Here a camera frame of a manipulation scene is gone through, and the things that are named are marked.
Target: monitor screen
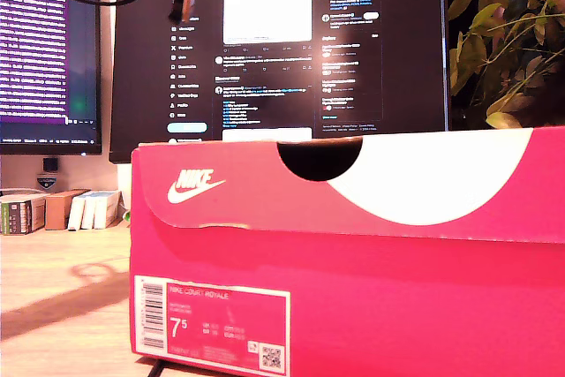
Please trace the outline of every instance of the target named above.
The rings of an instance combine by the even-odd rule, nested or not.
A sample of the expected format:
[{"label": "monitor screen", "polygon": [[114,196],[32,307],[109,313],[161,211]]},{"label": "monitor screen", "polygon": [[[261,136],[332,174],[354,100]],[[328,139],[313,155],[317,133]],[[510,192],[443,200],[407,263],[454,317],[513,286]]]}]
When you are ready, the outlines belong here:
[{"label": "monitor screen", "polygon": [[98,154],[99,14],[70,0],[0,0],[2,154]]},{"label": "monitor screen", "polygon": [[448,129],[445,0],[171,0],[117,9],[110,160],[141,142]]}]

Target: monitor bezel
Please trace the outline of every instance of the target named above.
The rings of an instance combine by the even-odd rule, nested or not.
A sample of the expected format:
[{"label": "monitor bezel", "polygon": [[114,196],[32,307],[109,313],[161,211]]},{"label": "monitor bezel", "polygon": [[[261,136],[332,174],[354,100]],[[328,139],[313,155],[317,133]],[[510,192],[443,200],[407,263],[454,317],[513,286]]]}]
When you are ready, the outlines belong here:
[{"label": "monitor bezel", "polygon": [[[446,129],[445,131],[450,131],[452,129],[452,114],[451,114],[451,86],[449,84],[449,45],[448,45],[448,35],[449,35],[449,28],[448,28],[448,0],[443,0],[443,25],[444,25],[444,29],[445,29],[445,38],[444,38],[444,51],[446,54],[446,70],[445,70],[445,75],[446,75],[446,79],[445,79],[445,120],[446,120]],[[117,20],[114,22],[114,31],[116,31],[116,27],[117,27]],[[112,121],[114,120],[114,110],[112,109],[111,112],[111,116],[112,116]],[[131,152],[130,154],[124,152],[124,151],[118,151],[118,150],[113,150],[112,149],[112,138],[111,138],[111,130],[110,130],[110,147],[109,147],[109,161],[114,163],[114,164],[130,164],[132,163],[132,154],[133,152]]]},{"label": "monitor bezel", "polygon": [[0,141],[2,155],[101,155],[102,154],[102,56],[101,56],[101,16],[100,6],[95,6],[95,57],[96,57],[96,142],[94,144],[59,143],[3,143]]}]

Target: wooden desk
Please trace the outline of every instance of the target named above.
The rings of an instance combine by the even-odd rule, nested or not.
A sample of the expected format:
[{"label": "wooden desk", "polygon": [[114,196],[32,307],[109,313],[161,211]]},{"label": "wooden desk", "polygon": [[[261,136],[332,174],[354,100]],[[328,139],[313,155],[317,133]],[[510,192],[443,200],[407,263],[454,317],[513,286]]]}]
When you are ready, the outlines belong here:
[{"label": "wooden desk", "polygon": [[[2,377],[145,377],[129,329],[130,231],[1,236]],[[163,377],[213,376],[187,366]]]}]

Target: qr code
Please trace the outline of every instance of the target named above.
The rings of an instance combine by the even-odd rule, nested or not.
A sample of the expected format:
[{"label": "qr code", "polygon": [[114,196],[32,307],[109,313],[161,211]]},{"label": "qr code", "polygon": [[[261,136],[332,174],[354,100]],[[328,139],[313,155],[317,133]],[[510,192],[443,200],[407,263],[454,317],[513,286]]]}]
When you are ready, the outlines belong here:
[{"label": "qr code", "polygon": [[284,373],[284,346],[259,343],[259,369]]}]

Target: blue button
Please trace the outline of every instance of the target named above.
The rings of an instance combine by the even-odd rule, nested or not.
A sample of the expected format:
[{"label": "blue button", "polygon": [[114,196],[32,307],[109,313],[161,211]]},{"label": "blue button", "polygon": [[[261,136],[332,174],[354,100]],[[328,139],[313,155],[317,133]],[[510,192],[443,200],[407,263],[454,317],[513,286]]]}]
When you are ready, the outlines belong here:
[{"label": "blue button", "polygon": [[207,129],[206,123],[170,123],[167,126],[167,131],[173,134],[180,132],[206,132]]}]

